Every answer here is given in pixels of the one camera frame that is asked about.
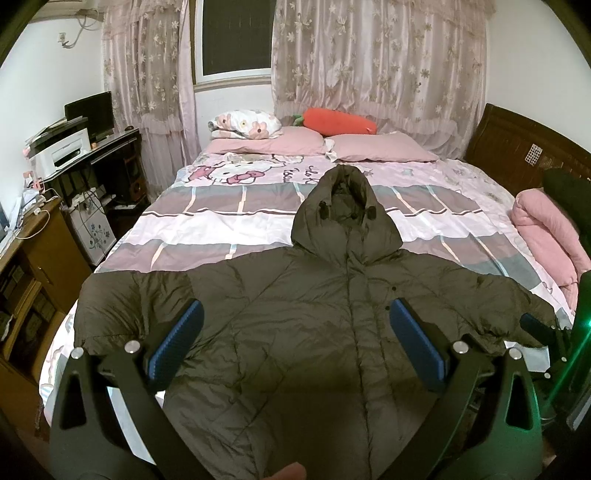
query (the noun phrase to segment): floral pillowcase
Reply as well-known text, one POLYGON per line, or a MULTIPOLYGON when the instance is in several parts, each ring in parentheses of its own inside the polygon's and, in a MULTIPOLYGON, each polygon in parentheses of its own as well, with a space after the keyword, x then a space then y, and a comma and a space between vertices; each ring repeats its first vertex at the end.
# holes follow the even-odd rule
POLYGON ((283 134, 281 122, 272 113, 260 110, 233 110, 218 115, 209 127, 212 138, 263 140, 283 134))

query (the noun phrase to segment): jacket hood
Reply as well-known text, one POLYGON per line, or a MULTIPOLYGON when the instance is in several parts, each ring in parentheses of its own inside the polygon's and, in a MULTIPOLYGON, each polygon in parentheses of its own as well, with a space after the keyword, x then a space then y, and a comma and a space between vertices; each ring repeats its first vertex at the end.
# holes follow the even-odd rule
POLYGON ((322 176, 295 214, 291 240, 338 264, 344 264, 348 255, 370 264, 402 246, 394 221, 371 185, 349 165, 338 165, 322 176))

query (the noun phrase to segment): white wall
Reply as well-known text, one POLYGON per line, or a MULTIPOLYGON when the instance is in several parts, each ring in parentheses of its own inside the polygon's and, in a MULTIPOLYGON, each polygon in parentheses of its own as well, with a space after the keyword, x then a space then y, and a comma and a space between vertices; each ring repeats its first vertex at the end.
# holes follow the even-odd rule
POLYGON ((591 151, 591 68, 541 0, 496 0, 488 23, 486 101, 591 151))
POLYGON ((271 85, 245 85, 195 93, 197 103, 197 134, 201 148, 211 139, 207 122, 228 110, 263 110, 273 113, 271 85))
POLYGON ((65 32, 72 42, 80 28, 75 18, 32 23, 0 68, 0 204, 7 214, 28 170, 25 140, 62 118, 65 104, 103 91, 100 26, 66 50, 57 36, 65 32))

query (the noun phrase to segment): window frame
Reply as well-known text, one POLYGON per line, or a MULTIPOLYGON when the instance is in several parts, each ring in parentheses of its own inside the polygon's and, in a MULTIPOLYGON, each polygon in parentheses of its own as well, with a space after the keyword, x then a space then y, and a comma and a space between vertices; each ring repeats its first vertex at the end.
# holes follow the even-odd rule
POLYGON ((271 68, 234 70, 233 72, 203 74, 203 1, 196 2, 195 23, 199 26, 199 32, 195 33, 195 91, 209 90, 222 86, 257 85, 271 83, 271 68))

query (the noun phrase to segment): wooden nightstand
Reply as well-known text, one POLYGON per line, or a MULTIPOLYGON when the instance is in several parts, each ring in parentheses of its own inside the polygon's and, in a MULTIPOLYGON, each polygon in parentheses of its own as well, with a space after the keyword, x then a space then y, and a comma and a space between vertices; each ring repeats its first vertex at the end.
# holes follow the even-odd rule
POLYGON ((25 220, 0 258, 0 307, 12 315, 0 343, 0 408, 13 426, 35 430, 41 367, 57 329, 78 298, 90 267, 52 200, 25 220))

